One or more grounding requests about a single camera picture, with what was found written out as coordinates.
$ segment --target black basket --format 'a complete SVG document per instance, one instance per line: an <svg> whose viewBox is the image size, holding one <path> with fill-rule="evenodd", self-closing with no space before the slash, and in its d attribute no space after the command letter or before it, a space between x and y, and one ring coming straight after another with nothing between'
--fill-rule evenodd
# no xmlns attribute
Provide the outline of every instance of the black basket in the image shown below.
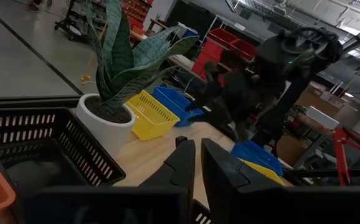
<svg viewBox="0 0 360 224"><path fill-rule="evenodd" d="M209 209L195 199L192 202L192 224L213 224Z"/></svg>
<svg viewBox="0 0 360 224"><path fill-rule="evenodd" d="M0 109L0 171L17 193L16 205L23 203L21 186L7 170L25 161L53 161L60 167L59 175L43 187L112 185L125 178L120 166L65 108Z"/></svg>

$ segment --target red storage bin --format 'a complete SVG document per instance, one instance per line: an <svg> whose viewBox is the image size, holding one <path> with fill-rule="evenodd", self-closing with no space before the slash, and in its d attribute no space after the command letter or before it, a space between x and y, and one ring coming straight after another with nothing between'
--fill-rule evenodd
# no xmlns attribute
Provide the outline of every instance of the red storage bin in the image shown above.
<svg viewBox="0 0 360 224"><path fill-rule="evenodd" d="M204 48L202 49L203 52L216 58L217 60L220 59L220 54L222 53L223 50L224 49L221 46L219 46L217 43L211 40L207 40L204 45Z"/></svg>
<svg viewBox="0 0 360 224"><path fill-rule="evenodd" d="M191 68L191 71L193 71L196 74L200 75L204 69L205 69L205 64L195 62L194 66L192 66L192 68Z"/></svg>
<svg viewBox="0 0 360 224"><path fill-rule="evenodd" d="M210 54L205 53L204 51L200 52L200 54L198 55L198 58L195 62L200 63L201 65L205 66L206 62L214 62L217 63L219 62L220 58L216 58L211 56Z"/></svg>
<svg viewBox="0 0 360 224"><path fill-rule="evenodd" d="M224 29L216 28L211 30L208 36L216 41L217 43L223 45L224 47L230 48L230 43L237 40L238 38Z"/></svg>
<svg viewBox="0 0 360 224"><path fill-rule="evenodd" d="M136 26L136 27L138 27L140 29L144 28L144 25L142 23L138 22L137 20L135 20L134 18L128 17L128 19L129 19L129 27L130 27L130 29L133 29L133 26Z"/></svg>
<svg viewBox="0 0 360 224"><path fill-rule="evenodd" d="M255 57L255 46L252 44L243 41L235 40L230 44L231 49L234 49L241 57L251 61Z"/></svg>

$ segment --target blue crate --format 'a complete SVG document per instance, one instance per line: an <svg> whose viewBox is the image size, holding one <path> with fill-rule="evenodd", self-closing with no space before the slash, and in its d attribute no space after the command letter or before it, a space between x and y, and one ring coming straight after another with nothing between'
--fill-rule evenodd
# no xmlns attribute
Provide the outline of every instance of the blue crate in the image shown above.
<svg viewBox="0 0 360 224"><path fill-rule="evenodd" d="M251 140L235 144L231 154L240 159L271 169L279 176L283 175L280 161Z"/></svg>
<svg viewBox="0 0 360 224"><path fill-rule="evenodd" d="M189 118L204 113L200 109L186 112L186 107L190 105L191 102L172 88L157 86L154 88L153 97L180 118L180 121L175 124L176 127L190 126L191 122L188 121Z"/></svg>

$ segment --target snake plant leaf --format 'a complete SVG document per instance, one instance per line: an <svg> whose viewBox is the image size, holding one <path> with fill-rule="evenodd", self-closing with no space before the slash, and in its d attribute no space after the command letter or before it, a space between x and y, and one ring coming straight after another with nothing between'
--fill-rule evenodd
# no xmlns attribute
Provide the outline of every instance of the snake plant leaf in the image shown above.
<svg viewBox="0 0 360 224"><path fill-rule="evenodd" d="M119 25L115 43L112 47L112 61L115 65L110 78L115 77L120 72L133 68L135 63L133 59L133 50L130 45L130 28L128 16L124 14Z"/></svg>
<svg viewBox="0 0 360 224"><path fill-rule="evenodd" d="M165 68L162 72L155 72L152 76L144 75L135 78L134 80L130 81L120 92L113 97L112 99L104 102L102 104L102 108L106 110L107 113L112 113L117 109L118 105L122 105L126 101L128 101L131 97L139 94L143 89L150 86L155 80L163 75L171 74L168 71L177 68L178 65Z"/></svg>
<svg viewBox="0 0 360 224"><path fill-rule="evenodd" d="M130 94L137 94L146 84L151 83L158 78L154 77L154 74L168 57L177 54L185 54L198 39L199 36L183 38L177 41L164 57L155 62L121 72L108 84L113 97L104 101L102 105L109 105L110 108L119 108Z"/></svg>
<svg viewBox="0 0 360 224"><path fill-rule="evenodd" d="M96 83L98 87L98 92L101 96L101 98L109 99L111 96L110 90L107 87L107 83L104 79L104 58L102 53L102 47L101 42L98 39L98 35L96 30L93 26L93 6L92 6L92 0L87 0L87 11L86 11L86 18L88 22L88 29L87 29L87 35L90 42L90 45L92 46L92 49L95 52L95 55L97 56L98 61L98 69L96 73Z"/></svg>
<svg viewBox="0 0 360 224"><path fill-rule="evenodd" d="M140 67L147 65L162 57L164 54L160 52L161 47L168 42L167 39L170 33L178 30L179 28L179 26L167 28L166 30L159 32L139 43L133 49L133 54L135 56L135 66Z"/></svg>
<svg viewBox="0 0 360 224"><path fill-rule="evenodd" d="M185 54L199 39L199 36L191 36L183 38L177 41L163 57L155 60L154 62L143 65L140 67L130 68L119 73L115 78L108 84L108 88L111 91L112 96L118 94L118 92L126 86L128 82L135 79L138 76L142 76L142 73L154 73L157 71L162 62L168 57L177 54Z"/></svg>
<svg viewBox="0 0 360 224"><path fill-rule="evenodd" d="M116 34L118 33L122 13L122 7L119 0L108 0L106 12L108 29L104 40L103 55L107 73L112 74L113 68L116 65L113 64L111 50L115 43Z"/></svg>

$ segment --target yellow object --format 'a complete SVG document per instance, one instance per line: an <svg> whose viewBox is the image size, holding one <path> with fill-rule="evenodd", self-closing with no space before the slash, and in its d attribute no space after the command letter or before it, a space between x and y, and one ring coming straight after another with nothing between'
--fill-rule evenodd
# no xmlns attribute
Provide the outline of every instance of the yellow object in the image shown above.
<svg viewBox="0 0 360 224"><path fill-rule="evenodd" d="M285 186L284 182L282 182L281 178L274 171L266 167L262 167L258 164L254 164L253 162L248 162L243 159L240 160L245 164L247 164L248 166L250 166L251 168L253 168L254 170L256 170L257 172L265 175L267 178L274 180L275 182L281 184L282 186Z"/></svg>
<svg viewBox="0 0 360 224"><path fill-rule="evenodd" d="M91 79L92 77L89 75L89 74L85 74L84 76L82 76L81 78L80 78L80 80L81 81L87 81L87 80L89 80L89 79Z"/></svg>
<svg viewBox="0 0 360 224"><path fill-rule="evenodd" d="M136 115L131 130L140 140L150 140L166 134L180 119L143 90L126 103Z"/></svg>

